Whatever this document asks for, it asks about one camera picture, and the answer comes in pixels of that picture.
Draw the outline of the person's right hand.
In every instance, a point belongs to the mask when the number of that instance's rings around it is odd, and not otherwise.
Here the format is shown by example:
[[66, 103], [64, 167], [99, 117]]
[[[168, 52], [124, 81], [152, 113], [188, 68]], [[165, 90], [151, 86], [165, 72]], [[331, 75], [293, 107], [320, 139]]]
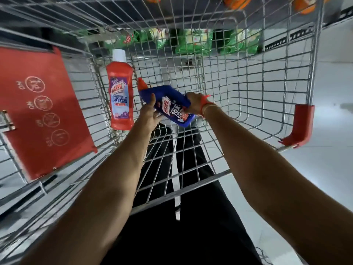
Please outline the person's right hand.
[[186, 97], [190, 101], [190, 106], [184, 107], [185, 113], [191, 113], [194, 115], [202, 115], [202, 108], [208, 102], [208, 96], [200, 93], [188, 92]]

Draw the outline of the person's left hand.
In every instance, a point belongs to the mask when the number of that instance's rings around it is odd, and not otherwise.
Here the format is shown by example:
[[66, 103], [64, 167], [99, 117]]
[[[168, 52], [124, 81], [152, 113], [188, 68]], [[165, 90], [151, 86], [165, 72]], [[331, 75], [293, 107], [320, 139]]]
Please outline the person's left hand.
[[151, 133], [163, 117], [163, 114], [158, 112], [155, 108], [150, 108], [148, 102], [141, 108], [136, 123], [140, 128]]

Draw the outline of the blue cleaner bottle red cap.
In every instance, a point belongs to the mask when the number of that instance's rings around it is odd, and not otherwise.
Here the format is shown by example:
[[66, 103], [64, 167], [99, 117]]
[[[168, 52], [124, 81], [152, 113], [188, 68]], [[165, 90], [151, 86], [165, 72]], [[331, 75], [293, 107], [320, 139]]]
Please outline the blue cleaner bottle red cap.
[[143, 102], [149, 103], [154, 94], [156, 102], [154, 108], [170, 121], [186, 128], [195, 119], [195, 115], [185, 113], [184, 109], [191, 105], [186, 95], [178, 92], [170, 85], [148, 87], [142, 78], [137, 79], [137, 89]]

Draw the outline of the person's left forearm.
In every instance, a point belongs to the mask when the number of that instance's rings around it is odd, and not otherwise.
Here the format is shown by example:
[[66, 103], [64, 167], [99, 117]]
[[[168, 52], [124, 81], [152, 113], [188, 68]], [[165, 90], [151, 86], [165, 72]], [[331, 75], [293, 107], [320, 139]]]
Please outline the person's left forearm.
[[19, 265], [99, 265], [132, 210], [153, 118], [140, 117], [93, 173], [71, 207]]

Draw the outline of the person's right forearm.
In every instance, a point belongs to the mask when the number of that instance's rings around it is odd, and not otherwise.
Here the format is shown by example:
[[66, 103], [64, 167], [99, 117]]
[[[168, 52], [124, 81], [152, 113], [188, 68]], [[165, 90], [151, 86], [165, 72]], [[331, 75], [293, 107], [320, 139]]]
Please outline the person's right forearm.
[[201, 113], [250, 206], [309, 265], [353, 265], [353, 212], [217, 105]]

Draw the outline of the red wrist thread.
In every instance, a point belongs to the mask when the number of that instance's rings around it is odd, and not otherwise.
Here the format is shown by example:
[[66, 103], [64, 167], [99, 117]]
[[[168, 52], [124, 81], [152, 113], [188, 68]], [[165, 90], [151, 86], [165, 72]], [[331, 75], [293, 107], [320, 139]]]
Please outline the red wrist thread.
[[214, 102], [210, 102], [208, 100], [208, 98], [210, 98], [211, 95], [210, 94], [207, 94], [207, 95], [202, 95], [201, 96], [201, 107], [200, 107], [200, 115], [205, 118], [204, 116], [204, 112], [205, 110], [208, 108], [208, 107], [218, 107], [217, 104], [215, 104]]

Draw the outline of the red cleaner bottle white cap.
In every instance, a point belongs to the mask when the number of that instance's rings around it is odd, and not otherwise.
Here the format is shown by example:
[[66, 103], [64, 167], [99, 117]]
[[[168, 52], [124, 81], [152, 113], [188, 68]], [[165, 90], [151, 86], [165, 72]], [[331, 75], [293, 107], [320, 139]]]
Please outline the red cleaner bottle white cap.
[[106, 66], [111, 109], [111, 127], [130, 131], [133, 119], [133, 68], [127, 63], [123, 49], [112, 50], [112, 62]]

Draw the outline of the green packet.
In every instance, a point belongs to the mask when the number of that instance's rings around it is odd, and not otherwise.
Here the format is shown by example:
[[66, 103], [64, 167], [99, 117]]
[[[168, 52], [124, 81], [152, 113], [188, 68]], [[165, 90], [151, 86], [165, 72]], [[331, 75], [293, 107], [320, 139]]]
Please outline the green packet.
[[254, 55], [258, 53], [262, 47], [262, 29], [236, 29], [224, 30], [223, 38], [221, 38], [219, 53], [223, 55], [246, 53]]
[[180, 55], [211, 54], [213, 29], [178, 29], [175, 53]]
[[139, 39], [142, 43], [153, 42], [158, 50], [163, 49], [169, 41], [168, 29], [143, 29], [139, 31]]
[[124, 49], [127, 46], [138, 42], [139, 34], [136, 31], [121, 30], [110, 32], [108, 38], [103, 41], [103, 47], [110, 52], [113, 49]]

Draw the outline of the orange packet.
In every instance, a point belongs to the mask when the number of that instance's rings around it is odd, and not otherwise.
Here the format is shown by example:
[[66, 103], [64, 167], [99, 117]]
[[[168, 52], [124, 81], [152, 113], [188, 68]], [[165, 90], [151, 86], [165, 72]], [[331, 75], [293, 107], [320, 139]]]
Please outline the orange packet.
[[244, 9], [252, 0], [223, 0], [227, 8], [231, 10]]
[[302, 15], [307, 15], [314, 12], [317, 1], [318, 0], [291, 0], [294, 11]]

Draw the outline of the red cart seat flap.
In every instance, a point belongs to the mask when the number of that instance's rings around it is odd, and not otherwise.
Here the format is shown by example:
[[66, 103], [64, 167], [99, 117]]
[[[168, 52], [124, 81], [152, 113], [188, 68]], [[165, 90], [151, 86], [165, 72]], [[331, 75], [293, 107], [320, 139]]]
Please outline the red cart seat flap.
[[0, 109], [5, 136], [30, 181], [97, 153], [61, 52], [0, 48]]

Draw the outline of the red cart corner bumper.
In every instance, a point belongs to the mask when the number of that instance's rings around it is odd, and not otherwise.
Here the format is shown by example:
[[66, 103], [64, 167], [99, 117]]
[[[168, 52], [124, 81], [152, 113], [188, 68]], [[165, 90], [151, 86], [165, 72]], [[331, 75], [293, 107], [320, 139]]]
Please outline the red cart corner bumper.
[[296, 104], [292, 132], [287, 137], [281, 138], [279, 143], [286, 147], [297, 148], [309, 142], [312, 135], [314, 113], [314, 105]]

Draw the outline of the person's black trousers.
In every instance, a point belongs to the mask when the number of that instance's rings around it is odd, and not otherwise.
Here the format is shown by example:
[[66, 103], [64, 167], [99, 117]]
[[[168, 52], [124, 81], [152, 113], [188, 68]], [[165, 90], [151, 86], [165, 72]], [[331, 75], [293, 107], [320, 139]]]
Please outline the person's black trousers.
[[[153, 145], [148, 146], [147, 159], [141, 170], [133, 207], [173, 192], [172, 174], [174, 149], [172, 129], [158, 124], [152, 132]], [[178, 134], [176, 161], [180, 186], [188, 187], [198, 179], [214, 176], [200, 144], [196, 125]], [[181, 216], [176, 219], [174, 199], [130, 216], [100, 265], [162, 265], [225, 264], [262, 265], [261, 259], [235, 208], [228, 200], [219, 181], [181, 195]]]

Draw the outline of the black shelf base rail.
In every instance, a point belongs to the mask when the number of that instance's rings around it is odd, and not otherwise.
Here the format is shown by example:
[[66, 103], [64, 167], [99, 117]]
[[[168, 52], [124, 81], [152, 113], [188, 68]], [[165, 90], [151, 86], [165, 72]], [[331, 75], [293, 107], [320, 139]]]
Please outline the black shelf base rail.
[[[336, 19], [336, 20], [334, 20], [332, 22], [329, 22], [329, 23], [323, 23], [322, 30], [326, 30], [326, 29], [328, 29], [330, 27], [337, 26], [339, 24], [342, 24], [342, 23], [345, 23], [345, 22], [348, 22], [348, 21], [351, 21], [351, 20], [353, 20], [353, 6], [350, 6], [348, 8], [345, 8], [345, 9], [341, 10], [338, 19]], [[302, 38], [305, 38], [305, 37], [311, 35], [313, 33], [313, 31], [314, 31], [314, 27], [313, 26], [308, 26], [308, 27], [305, 27], [303, 29], [297, 30], [294, 33], [290, 34], [289, 38], [282, 37], [279, 40], [276, 40], [276, 41], [274, 41], [274, 42], [272, 42], [270, 44], [264, 45], [263, 49], [262, 49], [262, 52], [267, 52], [267, 51], [270, 51], [272, 49], [281, 47], [281, 46], [283, 46], [283, 45], [285, 45], [287, 43], [292, 43], [294, 41], [297, 41], [297, 40], [300, 40]]]

